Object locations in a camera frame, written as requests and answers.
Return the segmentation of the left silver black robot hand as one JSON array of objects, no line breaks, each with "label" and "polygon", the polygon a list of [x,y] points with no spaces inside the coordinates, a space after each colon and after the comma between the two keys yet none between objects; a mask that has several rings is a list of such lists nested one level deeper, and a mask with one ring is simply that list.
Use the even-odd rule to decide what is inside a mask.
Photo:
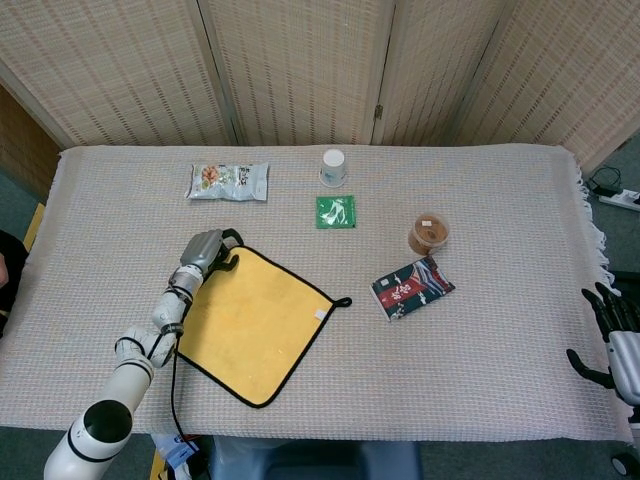
[{"label": "left silver black robot hand", "polygon": [[182,266],[197,267],[206,280],[215,271],[231,271],[239,262],[239,256],[228,256],[235,246],[243,246],[244,241],[234,229],[214,229],[201,232],[188,242],[180,257]]}]

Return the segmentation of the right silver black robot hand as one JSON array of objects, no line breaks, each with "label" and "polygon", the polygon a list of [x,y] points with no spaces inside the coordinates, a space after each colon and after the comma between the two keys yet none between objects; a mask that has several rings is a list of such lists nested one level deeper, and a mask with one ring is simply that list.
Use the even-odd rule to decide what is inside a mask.
[{"label": "right silver black robot hand", "polygon": [[582,378],[605,389],[614,390],[627,405],[639,406],[639,306],[622,294],[616,294],[600,282],[596,292],[582,289],[581,294],[595,315],[609,361],[608,372],[587,367],[573,349],[566,355],[571,367]]}]

